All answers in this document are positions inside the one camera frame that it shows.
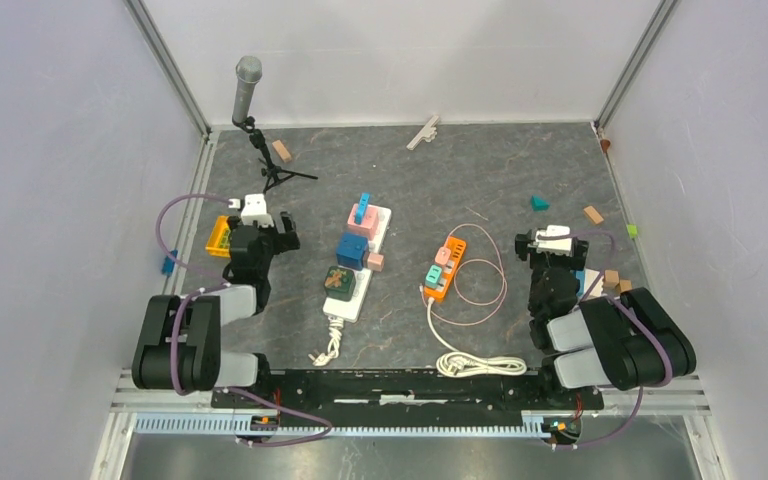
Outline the orange power strip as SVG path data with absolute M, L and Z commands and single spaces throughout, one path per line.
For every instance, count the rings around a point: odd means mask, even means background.
M 459 266 L 464 258 L 467 243 L 457 237 L 448 236 L 442 246 L 446 246 L 451 249 L 452 255 L 450 261 L 446 267 L 443 268 L 443 275 L 440 284 L 436 288 L 429 288 L 425 285 L 423 280 L 423 295 L 426 299 L 433 299 L 435 302 L 442 302 L 453 284 L 455 274 L 457 273 Z

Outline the dark green socket cube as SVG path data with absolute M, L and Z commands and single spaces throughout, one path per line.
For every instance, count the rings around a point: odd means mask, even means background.
M 356 286 L 355 271 L 341 266 L 331 266 L 323 281 L 323 288 L 329 299 L 348 302 Z

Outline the blue cube socket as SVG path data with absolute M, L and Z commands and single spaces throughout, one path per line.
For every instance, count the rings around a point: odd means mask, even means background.
M 337 264 L 344 268 L 360 271 L 369 250 L 369 240 L 362 235 L 344 232 L 336 248 Z

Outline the teal cube block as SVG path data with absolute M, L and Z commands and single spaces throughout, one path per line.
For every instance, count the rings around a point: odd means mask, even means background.
M 441 281 L 443 268 L 439 265 L 431 265 L 425 275 L 424 283 L 429 288 L 436 288 Z

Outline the white multicolour power strip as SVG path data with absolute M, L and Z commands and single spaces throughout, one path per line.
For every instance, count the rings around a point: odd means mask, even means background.
M 392 211 L 382 206 L 375 206 L 375 208 L 379 221 L 375 235 L 369 242 L 369 248 L 372 252 L 379 254 L 392 218 Z M 341 319 L 345 322 L 355 323 L 358 320 L 373 274 L 374 271 L 366 267 L 355 272 L 356 285 L 349 301 L 330 297 L 325 300 L 322 311 L 329 321 Z

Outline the pink cube socket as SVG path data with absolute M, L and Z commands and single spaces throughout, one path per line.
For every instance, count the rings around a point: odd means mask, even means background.
M 363 236 L 367 240 L 372 241 L 380 232 L 381 226 L 383 225 L 383 210 L 378 206 L 369 205 L 366 207 L 362 219 L 357 222 L 356 214 L 358 208 L 359 205 L 357 203 L 352 206 L 346 222 L 346 230 L 349 233 Z

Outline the light blue adapter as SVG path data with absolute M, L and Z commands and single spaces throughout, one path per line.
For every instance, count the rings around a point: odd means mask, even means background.
M 363 192 L 360 195 L 359 201 L 357 202 L 355 208 L 355 213 L 353 214 L 353 220 L 355 224 L 361 225 L 363 223 L 369 206 L 370 197 L 371 195 L 368 192 Z

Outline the small mauve cube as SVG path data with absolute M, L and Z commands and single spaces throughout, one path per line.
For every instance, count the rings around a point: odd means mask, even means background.
M 374 272 L 381 272 L 384 267 L 384 256 L 376 252 L 368 252 L 365 258 L 365 266 Z

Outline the small pink charger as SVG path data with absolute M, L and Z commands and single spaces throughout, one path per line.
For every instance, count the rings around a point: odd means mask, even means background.
M 446 246 L 441 246 L 434 257 L 434 263 L 440 267 L 446 267 L 450 261 L 452 251 Z

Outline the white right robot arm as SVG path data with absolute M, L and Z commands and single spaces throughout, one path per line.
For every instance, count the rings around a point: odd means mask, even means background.
M 545 355 L 537 392 L 551 408 L 585 387 L 661 387 L 697 367 L 690 340 L 647 288 L 609 296 L 585 284 L 585 237 L 550 225 L 520 233 L 514 243 L 531 269 L 530 335 Z

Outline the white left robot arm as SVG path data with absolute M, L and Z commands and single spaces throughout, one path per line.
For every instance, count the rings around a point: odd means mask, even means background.
M 209 391 L 221 368 L 221 324 L 260 314 L 267 306 L 272 260 L 298 250 L 296 224 L 287 211 L 280 223 L 231 219 L 229 263 L 222 282 L 190 295 L 155 295 L 148 301 L 131 366 L 139 389 L 181 395 Z

